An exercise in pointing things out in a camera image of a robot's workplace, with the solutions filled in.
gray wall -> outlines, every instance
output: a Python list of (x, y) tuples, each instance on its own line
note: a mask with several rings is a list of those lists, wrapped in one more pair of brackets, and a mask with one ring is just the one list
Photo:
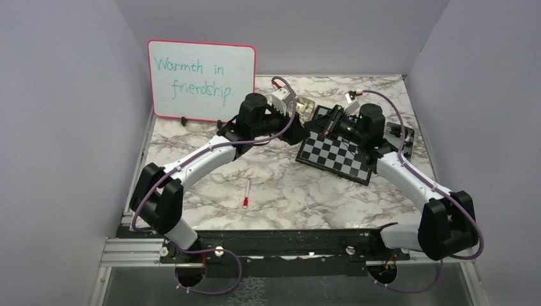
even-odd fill
[(88, 305), (150, 110), (112, 0), (0, 8), (0, 305)]
[(406, 79), (439, 180), (473, 195), (492, 305), (539, 305), (541, 1), (451, 0)]
[(253, 45), (257, 73), (405, 74), (448, 0), (115, 0), (150, 39)]

marker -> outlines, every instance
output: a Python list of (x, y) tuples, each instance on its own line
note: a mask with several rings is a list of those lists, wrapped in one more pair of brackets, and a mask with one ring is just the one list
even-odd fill
[(246, 183), (246, 194), (244, 195), (244, 204), (242, 205), (244, 208), (248, 207), (248, 195), (250, 194), (250, 179), (248, 179), (248, 183)]

robotic arm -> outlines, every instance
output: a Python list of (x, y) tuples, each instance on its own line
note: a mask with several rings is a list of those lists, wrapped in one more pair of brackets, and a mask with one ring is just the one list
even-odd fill
[[(359, 108), (356, 96), (356, 92), (348, 92), (346, 109), (336, 105), (327, 115), (303, 124), (297, 112), (292, 111), (295, 103), (292, 99), (287, 100), (287, 95), (273, 99), (273, 106), (270, 106), (265, 96), (248, 94), (238, 116), (233, 118), (235, 122), (233, 119), (228, 122), (204, 147), (162, 167), (151, 163), (143, 169), (130, 202), (131, 209), (136, 212), (132, 224), (139, 215), (154, 231), (165, 235), (180, 248), (189, 249), (198, 235), (182, 218), (184, 192), (214, 169), (241, 157), (253, 146), (255, 142), (251, 141), (255, 138), (276, 134), (288, 126), (280, 132), (279, 139), (290, 145), (306, 139), (309, 131), (333, 140), (341, 136), (356, 143), (365, 164), (404, 192), (422, 212), (418, 224), (383, 227), (373, 237), (374, 248), (422, 251), (429, 258), (439, 260), (476, 245), (477, 231), (448, 199), (454, 199), (475, 220), (468, 193), (453, 193), (442, 186), (436, 190), (434, 186), (437, 185), (427, 176), (411, 174), (408, 169), (415, 168), (400, 158), (401, 148), (383, 137), (385, 117), (380, 106), (364, 104), (360, 107), (358, 121), (350, 119), (351, 113)], [(294, 116), (292, 123), (289, 113)], [(155, 191), (155, 186), (163, 188), (163, 192)]]

marble table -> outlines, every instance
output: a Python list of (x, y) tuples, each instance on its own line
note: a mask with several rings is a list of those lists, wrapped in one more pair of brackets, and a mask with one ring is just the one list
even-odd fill
[[(345, 105), (343, 94), (372, 89), (387, 95), (406, 126), (416, 130), (411, 163), (433, 178), (424, 142), (401, 76), (284, 76), (297, 94), (318, 105)], [(256, 78), (256, 92), (270, 100), (270, 76)], [(387, 121), (396, 114), (380, 97), (361, 97), (383, 108)], [(167, 164), (193, 152), (215, 135), (215, 124), (156, 119), (146, 160)], [(418, 222), (419, 211), (390, 182), (372, 175), (368, 186), (295, 161), (300, 144), (279, 140), (253, 147), (240, 159), (222, 166), (184, 195), (183, 218), (198, 230), (305, 230), (374, 228), (389, 222)], [(249, 207), (242, 207), (251, 179)]]

checkered board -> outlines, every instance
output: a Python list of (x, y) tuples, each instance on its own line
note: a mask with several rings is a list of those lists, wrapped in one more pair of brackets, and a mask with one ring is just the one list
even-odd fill
[[(318, 106), (314, 118), (325, 115), (330, 108)], [(361, 162), (357, 152), (357, 145), (348, 143), (338, 137), (337, 140), (329, 140), (325, 137), (310, 132), (310, 137), (302, 142), (296, 161), (308, 164), (315, 168), (329, 171), (345, 179), (368, 185), (371, 170)]]

